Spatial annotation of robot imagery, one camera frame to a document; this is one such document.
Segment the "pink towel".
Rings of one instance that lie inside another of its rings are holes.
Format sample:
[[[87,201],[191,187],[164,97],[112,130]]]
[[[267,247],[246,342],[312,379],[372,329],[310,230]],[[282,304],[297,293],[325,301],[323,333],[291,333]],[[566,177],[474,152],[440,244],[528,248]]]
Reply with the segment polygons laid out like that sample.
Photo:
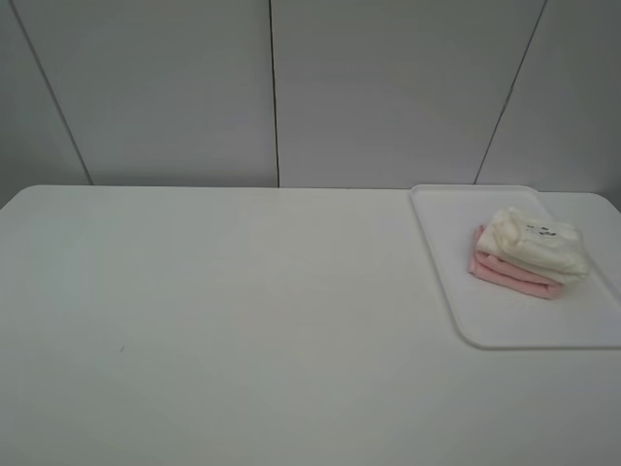
[[[548,277],[539,275],[479,250],[476,245],[484,230],[485,226],[479,225],[472,239],[469,273],[475,278],[540,299],[558,297],[566,284],[573,281],[557,273]]]

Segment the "white towel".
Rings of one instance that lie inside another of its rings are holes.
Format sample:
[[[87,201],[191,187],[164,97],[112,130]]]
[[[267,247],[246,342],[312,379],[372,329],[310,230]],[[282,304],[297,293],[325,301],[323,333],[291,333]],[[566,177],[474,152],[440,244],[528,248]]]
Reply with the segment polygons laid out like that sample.
[[[576,228],[516,208],[498,210],[474,241],[474,250],[562,285],[580,282],[590,273]]]

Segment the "white plastic tray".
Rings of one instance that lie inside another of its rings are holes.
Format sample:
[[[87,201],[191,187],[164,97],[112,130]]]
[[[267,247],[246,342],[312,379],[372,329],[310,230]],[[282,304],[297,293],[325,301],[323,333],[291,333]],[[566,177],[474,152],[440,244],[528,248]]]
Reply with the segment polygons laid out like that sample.
[[[475,278],[475,229],[500,208],[551,218],[539,194],[519,185],[420,184],[410,201],[461,336],[487,350],[620,347],[620,292],[597,264],[552,300]]]

